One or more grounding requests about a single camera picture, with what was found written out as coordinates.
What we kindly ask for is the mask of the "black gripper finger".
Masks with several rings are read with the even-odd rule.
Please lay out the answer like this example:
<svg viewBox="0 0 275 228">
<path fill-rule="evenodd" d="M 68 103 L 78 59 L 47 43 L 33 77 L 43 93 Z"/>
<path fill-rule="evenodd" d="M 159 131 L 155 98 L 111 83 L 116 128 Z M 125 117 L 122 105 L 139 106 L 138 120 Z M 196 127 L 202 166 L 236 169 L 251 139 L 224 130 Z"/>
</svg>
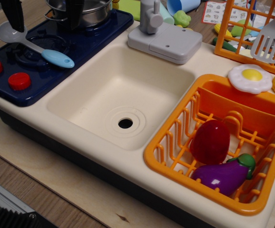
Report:
<svg viewBox="0 0 275 228">
<path fill-rule="evenodd" d="M 79 26 L 83 7 L 84 0 L 66 0 L 66 14 L 71 30 Z"/>
<path fill-rule="evenodd" d="M 1 7 L 11 27 L 18 32 L 24 32 L 24 17 L 21 1 L 2 0 Z"/>
</svg>

